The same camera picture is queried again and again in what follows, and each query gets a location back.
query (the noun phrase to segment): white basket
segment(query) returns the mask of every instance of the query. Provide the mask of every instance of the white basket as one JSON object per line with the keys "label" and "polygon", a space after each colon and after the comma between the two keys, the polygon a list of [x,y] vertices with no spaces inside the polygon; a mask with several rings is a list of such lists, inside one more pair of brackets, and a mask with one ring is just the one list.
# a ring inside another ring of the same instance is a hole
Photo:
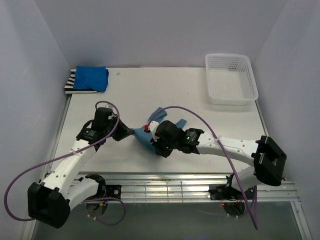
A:
{"label": "white basket", "polygon": [[258,99],[250,60],[238,54],[205,56],[208,94],[213,104],[245,105]]}

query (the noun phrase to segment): gray wall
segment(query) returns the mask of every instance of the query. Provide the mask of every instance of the gray wall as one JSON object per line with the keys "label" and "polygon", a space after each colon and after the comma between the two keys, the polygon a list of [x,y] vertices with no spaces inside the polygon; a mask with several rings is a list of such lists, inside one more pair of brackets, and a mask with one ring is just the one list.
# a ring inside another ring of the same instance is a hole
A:
{"label": "gray wall", "polygon": [[[34,0],[0,0],[0,196],[20,172],[47,157],[69,65]],[[41,170],[18,180],[9,206],[27,216],[27,189]],[[0,207],[0,239],[18,240],[23,223]]]}
{"label": "gray wall", "polygon": [[35,0],[71,67],[253,62],[287,0]]}
{"label": "gray wall", "polygon": [[288,0],[254,64],[269,133],[288,155],[313,239],[320,239],[320,1]]}

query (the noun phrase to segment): white table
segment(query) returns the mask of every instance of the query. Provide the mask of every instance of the white table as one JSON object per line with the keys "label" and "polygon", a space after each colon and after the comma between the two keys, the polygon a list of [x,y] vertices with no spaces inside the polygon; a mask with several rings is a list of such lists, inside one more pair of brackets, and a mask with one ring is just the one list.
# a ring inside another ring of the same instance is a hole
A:
{"label": "white table", "polygon": [[[146,124],[158,107],[171,105],[189,108],[202,116],[219,136],[258,140],[264,128],[255,102],[244,107],[215,106],[207,97],[205,68],[150,67],[109,68],[105,93],[74,94],[71,98],[55,156],[68,153],[85,122],[94,118],[95,103],[114,103],[121,120],[130,128]],[[206,126],[180,109],[169,109],[166,120],[187,120],[184,129]],[[234,160],[239,171],[247,165]],[[54,170],[59,162],[52,165]],[[168,158],[147,151],[133,137],[115,142],[108,139],[87,162],[82,173],[230,173],[224,157],[184,154],[173,151]]]}

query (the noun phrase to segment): blue fabric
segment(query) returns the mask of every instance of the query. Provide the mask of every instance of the blue fabric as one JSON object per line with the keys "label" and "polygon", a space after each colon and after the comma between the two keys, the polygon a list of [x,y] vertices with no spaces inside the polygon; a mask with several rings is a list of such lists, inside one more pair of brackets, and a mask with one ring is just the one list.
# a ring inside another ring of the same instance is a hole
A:
{"label": "blue fabric", "polygon": [[[156,113],[158,113],[160,110],[162,109],[162,107],[158,107],[157,110],[155,110],[151,116],[149,117],[148,121],[151,119],[151,117],[153,115],[155,115]],[[159,113],[157,116],[155,116],[155,118],[153,119],[153,121],[156,121],[158,123],[161,123],[162,120],[167,116],[167,112],[166,111],[162,111],[161,113]],[[186,125],[187,121],[184,119],[180,119],[180,121],[178,121],[175,125],[178,128],[183,128]],[[150,150],[153,153],[156,153],[156,149],[154,146],[151,145],[150,140],[152,139],[152,134],[151,132],[145,132],[145,126],[142,126],[140,128],[132,128],[132,130],[134,131],[134,137],[148,150]]]}
{"label": "blue fabric", "polygon": [[105,66],[76,66],[74,89],[92,89],[105,92],[108,86],[109,71]]}

